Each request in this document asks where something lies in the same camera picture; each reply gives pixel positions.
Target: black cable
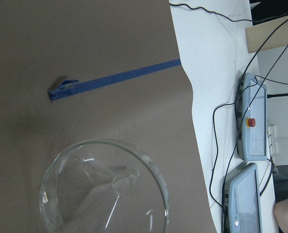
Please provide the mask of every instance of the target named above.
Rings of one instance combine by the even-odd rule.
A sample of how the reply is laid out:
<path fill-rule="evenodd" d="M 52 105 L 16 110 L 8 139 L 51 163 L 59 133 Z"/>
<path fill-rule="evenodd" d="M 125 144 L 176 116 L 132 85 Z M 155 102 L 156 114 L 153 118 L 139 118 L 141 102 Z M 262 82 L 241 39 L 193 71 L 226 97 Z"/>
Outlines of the black cable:
<path fill-rule="evenodd" d="M 285 97 L 288 96 L 288 93 L 283 93 L 283 94 L 274 94 L 274 95 L 267 95 L 267 98 L 274 98 L 274 97 Z"/>
<path fill-rule="evenodd" d="M 251 105 L 251 104 L 253 103 L 253 101 L 254 101 L 254 99 L 256 98 L 256 96 L 257 96 L 257 94 L 258 94 L 261 86 L 264 84 L 264 82 L 265 82 L 265 80 L 267 79 L 268 75 L 270 74 L 270 72 L 272 71 L 272 69 L 274 68 L 274 66 L 276 65 L 276 63 L 279 61 L 279 59 L 282 57 L 282 55 L 284 54 L 284 52 L 286 51 L 287 48 L 288 48 L 288 44 L 287 44 L 287 46 L 285 47 L 285 49 L 282 51 L 282 53 L 280 54 L 280 56 L 277 58 L 277 60 L 274 62 L 274 64 L 273 64 L 272 67 L 270 68 L 270 70 L 268 71 L 266 77 L 265 77 L 264 80 L 262 81 L 261 85 L 259 86 L 256 94 L 254 95 L 254 97 L 253 97 L 253 99 L 252 99 L 252 101 L 250 102 L 249 105 Z M 248 111 L 248 108 L 245 110 L 242 119 L 244 119 L 247 111 Z M 230 157 L 228 166 L 227 166 L 226 174 L 225 174 L 225 177 L 224 177 L 224 179 L 223 179 L 223 183 L 222 183 L 222 193 L 224 193 L 224 188 L 225 188 L 225 183 L 226 183 L 226 177 L 227 177 L 227 174 L 228 174 L 228 170 L 229 170 L 229 166 L 230 166 L 231 160 L 232 160 L 232 158 L 233 158 L 233 156 L 234 156 L 234 153 L 235 153 L 235 151 L 236 151 L 237 142 L 238 142 L 238 139 L 239 139 L 239 134 L 240 134 L 241 129 L 242 129 L 242 125 L 243 125 L 243 121 L 241 122 L 240 129 L 239 129 L 239 131 L 238 131 L 238 133 L 237 133 L 236 144 L 235 144 L 235 147 L 234 147 L 234 149 L 233 149 L 233 151 L 232 151 L 232 154 L 231 154 L 231 157 Z"/>
<path fill-rule="evenodd" d="M 271 82 L 274 82 L 274 83 L 280 83 L 280 84 L 288 85 L 288 83 L 278 82 L 278 81 L 272 80 L 272 79 L 266 79 L 266 80 L 271 81 Z"/>
<path fill-rule="evenodd" d="M 251 65 L 252 61 L 254 60 L 254 58 L 257 56 L 257 54 L 259 53 L 259 51 L 262 49 L 262 47 L 264 47 L 264 45 L 266 44 L 266 42 L 271 38 L 271 36 L 280 28 L 282 27 L 285 23 L 288 22 L 288 19 L 286 19 L 283 23 L 281 23 L 279 26 L 277 26 L 273 32 L 267 37 L 267 39 L 261 44 L 261 46 L 259 47 L 259 49 L 256 51 L 256 53 L 254 54 L 254 56 L 252 57 L 252 59 L 250 60 L 250 62 L 247 64 L 244 72 L 243 72 L 243 75 L 245 75 L 248 67 Z"/>
<path fill-rule="evenodd" d="M 212 194 L 212 182 L 213 182 L 213 178 L 214 178 L 214 171 L 215 171 L 215 166 L 216 166 L 216 162 L 217 162 L 217 158 L 218 158 L 218 152 L 219 152 L 219 149 L 218 149 L 218 142 L 217 142 L 217 134 L 216 134 L 216 127 L 215 127 L 215 112 L 217 111 L 217 109 L 221 108 L 221 107 L 224 107 L 224 106 L 229 106 L 229 105 L 233 105 L 237 102 L 238 99 L 240 99 L 240 97 L 243 95 L 244 91 L 252 86 L 255 86 L 257 85 L 258 82 L 257 82 L 257 79 L 256 79 L 256 83 L 253 84 L 253 85 L 250 85 L 250 86 L 247 86 L 246 88 L 243 89 L 243 91 L 241 92 L 241 94 L 239 95 L 238 98 L 236 98 L 236 101 L 233 102 L 233 103 L 225 103 L 225 104 L 221 104 L 219 106 L 217 106 L 214 111 L 213 111 L 213 129 L 214 129 L 214 137 L 215 137 L 215 142 L 216 142 L 216 157 L 215 157 L 215 161 L 214 161 L 214 165 L 213 165 L 213 169 L 212 169 L 212 175 L 211 175 L 211 180 L 210 180 L 210 185 L 209 185 L 209 193 L 210 193 L 210 196 L 211 198 L 222 208 L 222 210 L 224 211 L 224 208 L 222 206 L 222 204 L 220 204 L 213 196 Z"/>
<path fill-rule="evenodd" d="M 267 188 L 267 185 L 269 184 L 270 178 L 271 178 L 271 176 L 272 176 L 273 169 L 275 168 L 275 165 L 274 165 L 274 163 L 273 163 L 272 157 L 270 156 L 270 159 L 267 159 L 267 160 L 271 162 L 271 169 L 270 169 L 269 177 L 267 178 L 267 181 L 266 181 L 264 187 L 262 188 L 262 190 L 261 190 L 260 193 L 259 193 L 260 196 L 265 192 L 265 190 L 266 190 L 266 188 Z"/>
<path fill-rule="evenodd" d="M 225 16 L 225 15 L 223 15 L 223 14 L 221 14 L 221 13 L 218 13 L 218 12 L 215 12 L 215 11 L 209 11 L 209 10 L 205 9 L 204 7 L 202 7 L 202 6 L 191 7 L 191 6 L 189 6 L 188 4 L 186 4 L 186 3 L 179 3 L 179 4 L 169 3 L 169 4 L 170 4 L 170 6 L 175 6 L 175 7 L 178 7 L 178 6 L 186 6 L 186 7 L 188 7 L 190 10 L 199 10 L 199 9 L 202 9 L 202 10 L 204 10 L 204 11 L 210 13 L 210 14 L 216 14 L 216 15 L 218 15 L 218 16 L 224 17 L 224 18 L 226 18 L 227 20 L 229 20 L 229 21 L 231 21 L 231 22 L 248 21 L 248 22 L 253 22 L 253 23 L 262 23 L 262 22 L 265 22 L 265 21 L 267 21 L 267 20 L 269 20 L 269 19 L 276 19 L 276 18 L 283 17 L 283 16 L 285 16 L 285 15 L 288 15 L 288 12 L 286 12 L 286 13 L 284 13 L 284 14 L 282 14 L 282 15 L 268 17 L 268 18 L 264 18 L 264 19 L 262 19 L 262 20 L 252 20 L 252 19 L 238 19 L 238 20 L 233 20 L 233 19 L 230 19 L 229 17 L 227 17 L 227 16 Z"/>
<path fill-rule="evenodd" d="M 245 75 L 245 73 L 246 73 L 246 71 L 247 71 L 247 68 L 248 68 L 249 65 L 252 63 L 252 61 L 253 61 L 253 59 L 256 57 L 256 55 L 259 53 L 260 49 L 265 45 L 265 43 L 269 40 L 269 38 L 270 38 L 282 25 L 284 25 L 286 22 L 288 22 L 288 19 L 286 19 L 286 20 L 285 20 L 283 23 L 281 23 L 276 29 L 274 29 L 273 32 L 268 36 L 268 38 L 262 43 L 262 45 L 259 47 L 259 49 L 258 49 L 257 52 L 255 53 L 255 55 L 254 55 L 254 56 L 252 57 L 252 59 L 249 61 L 246 69 L 244 70 L 244 73 L 242 74 L 243 77 L 244 77 L 244 75 Z M 210 193 L 211 198 L 222 208 L 223 211 L 224 211 L 223 205 L 220 204 L 220 203 L 213 197 L 212 192 L 211 192 L 211 186 L 212 186 L 213 177 L 214 177 L 214 170 L 215 170 L 216 161 L 217 161 L 217 158 L 218 158 L 218 151 L 219 151 L 219 149 L 218 149 L 218 143 L 217 143 L 217 136 L 216 136 L 216 129 L 215 129 L 215 112 L 216 112 L 217 109 L 219 109 L 219 108 L 221 108 L 221 107 L 235 104 L 238 99 L 239 99 L 239 97 L 236 98 L 236 101 L 233 102 L 233 103 L 222 104 L 222 105 L 216 107 L 216 108 L 214 109 L 214 112 L 213 112 L 213 127 L 214 127 L 214 135 L 215 135 L 217 153 L 216 153 L 216 158 L 215 158 L 214 166 L 213 166 L 213 169 L 212 169 L 212 176 L 211 176 L 211 181 L 210 181 L 210 185 L 209 185 L 209 193 Z"/>

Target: gray device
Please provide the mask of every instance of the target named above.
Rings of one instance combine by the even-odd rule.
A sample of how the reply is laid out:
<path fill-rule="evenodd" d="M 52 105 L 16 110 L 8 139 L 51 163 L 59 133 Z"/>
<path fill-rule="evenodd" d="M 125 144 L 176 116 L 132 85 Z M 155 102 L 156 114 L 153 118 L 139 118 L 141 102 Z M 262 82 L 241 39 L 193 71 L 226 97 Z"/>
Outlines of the gray device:
<path fill-rule="evenodd" d="M 225 233 L 262 233 L 257 165 L 241 163 L 227 175 L 223 192 Z"/>
<path fill-rule="evenodd" d="M 237 87 L 235 112 L 238 130 L 242 124 L 237 153 L 245 161 L 267 159 L 267 87 L 260 85 L 261 82 L 257 81 L 255 75 L 246 73 L 240 77 Z"/>

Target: blue painter's tape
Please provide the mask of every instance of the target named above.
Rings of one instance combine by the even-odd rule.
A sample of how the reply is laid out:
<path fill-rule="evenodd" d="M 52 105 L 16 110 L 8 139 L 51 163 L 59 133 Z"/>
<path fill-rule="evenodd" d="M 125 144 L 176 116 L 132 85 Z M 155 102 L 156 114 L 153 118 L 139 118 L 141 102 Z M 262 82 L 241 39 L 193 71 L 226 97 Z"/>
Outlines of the blue painter's tape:
<path fill-rule="evenodd" d="M 137 78 L 146 74 L 155 73 L 171 67 L 176 67 L 181 64 L 181 60 L 176 59 L 83 83 L 80 83 L 78 80 L 66 80 L 63 81 L 56 89 L 48 91 L 49 98 L 50 100 L 58 100 L 67 96 L 76 95 L 85 91 L 90 91 L 103 86 L 108 86 L 111 84 L 120 83 L 125 80 Z"/>

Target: brown paper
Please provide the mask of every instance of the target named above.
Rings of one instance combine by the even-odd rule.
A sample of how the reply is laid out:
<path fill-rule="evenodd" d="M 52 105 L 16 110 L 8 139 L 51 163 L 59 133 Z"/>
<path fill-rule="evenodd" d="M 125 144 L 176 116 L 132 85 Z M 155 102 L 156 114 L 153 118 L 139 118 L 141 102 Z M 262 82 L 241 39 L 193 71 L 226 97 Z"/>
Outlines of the brown paper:
<path fill-rule="evenodd" d="M 167 1 L 0 1 L 0 232 L 44 232 L 40 184 L 65 147 L 115 138 L 145 151 L 169 189 L 169 233 L 215 232 L 181 66 L 51 102 L 88 81 L 179 58 Z"/>

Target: clear glass dish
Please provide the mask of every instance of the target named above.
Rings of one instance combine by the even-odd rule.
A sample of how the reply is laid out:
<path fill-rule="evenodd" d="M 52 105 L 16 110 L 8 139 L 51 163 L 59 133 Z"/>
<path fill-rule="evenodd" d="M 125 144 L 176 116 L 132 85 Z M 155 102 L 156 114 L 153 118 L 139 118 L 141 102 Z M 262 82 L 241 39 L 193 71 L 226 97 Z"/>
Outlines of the clear glass dish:
<path fill-rule="evenodd" d="M 164 233 L 169 195 L 158 167 L 118 140 L 89 140 L 57 155 L 40 189 L 50 233 Z"/>

